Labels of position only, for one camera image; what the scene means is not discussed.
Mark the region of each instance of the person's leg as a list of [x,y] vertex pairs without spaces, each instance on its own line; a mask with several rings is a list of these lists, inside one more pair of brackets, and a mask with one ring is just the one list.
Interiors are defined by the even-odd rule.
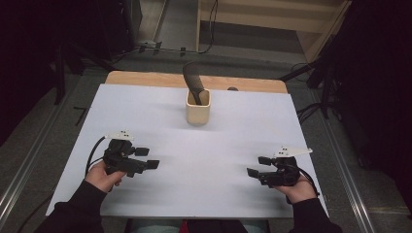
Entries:
[[179,233],[181,219],[133,219],[131,233]]
[[248,233],[269,233],[268,223],[265,219],[242,219],[240,222],[242,222]]

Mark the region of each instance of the white table surface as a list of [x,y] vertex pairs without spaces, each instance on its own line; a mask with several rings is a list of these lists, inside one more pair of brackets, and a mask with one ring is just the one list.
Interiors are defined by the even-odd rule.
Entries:
[[[84,178],[93,146],[104,135],[129,130],[133,147],[150,149],[156,170],[125,177],[108,194],[102,216],[126,217],[292,217],[285,195],[248,177],[247,168],[276,171],[258,164],[281,146],[308,148],[289,94],[211,90],[209,122],[186,121],[185,88],[100,85],[79,138],[60,178],[54,204],[68,201]],[[104,140],[94,153],[108,147]],[[297,164],[314,179],[325,201],[309,154]]]

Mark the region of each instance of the floor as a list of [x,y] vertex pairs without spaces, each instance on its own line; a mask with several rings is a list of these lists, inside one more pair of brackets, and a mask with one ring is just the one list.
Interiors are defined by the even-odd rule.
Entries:
[[[206,54],[188,53],[181,57],[173,51],[157,55],[150,51],[134,52],[114,65],[128,71],[180,74],[182,65],[195,59],[207,64],[208,69],[202,70],[204,75],[277,79],[305,62],[291,31],[274,30],[273,41],[268,41],[264,30],[244,35],[242,41],[238,39],[236,26],[220,25],[216,32],[216,43]],[[201,48],[207,47],[208,37],[205,29],[200,37]],[[82,76],[68,72],[63,103],[53,104],[53,89],[0,148],[1,232],[17,232],[24,220],[52,194],[82,128],[83,109],[91,105],[107,74],[93,65]],[[303,74],[287,82],[297,110],[319,101],[322,89],[308,89],[307,78],[308,74]],[[302,124],[302,131],[314,150],[311,157],[331,220],[341,225],[344,232],[412,232],[412,221],[407,218],[410,214],[394,182],[380,171],[359,166],[342,124],[333,113],[330,116],[326,120],[320,113],[314,113]],[[48,205],[46,202],[41,206],[22,232],[32,232],[40,224]],[[365,214],[355,207],[364,207]],[[290,218],[274,218],[269,223],[271,232],[288,232],[292,228]],[[104,217],[103,226],[106,232],[120,232],[125,219]]]

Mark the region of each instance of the pen holder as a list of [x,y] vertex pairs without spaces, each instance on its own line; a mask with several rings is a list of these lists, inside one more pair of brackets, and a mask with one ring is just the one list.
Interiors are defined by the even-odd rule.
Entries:
[[188,91],[186,101],[186,119],[191,124],[205,124],[209,121],[211,96],[208,89],[204,89],[199,94],[202,105],[196,105],[194,97]]

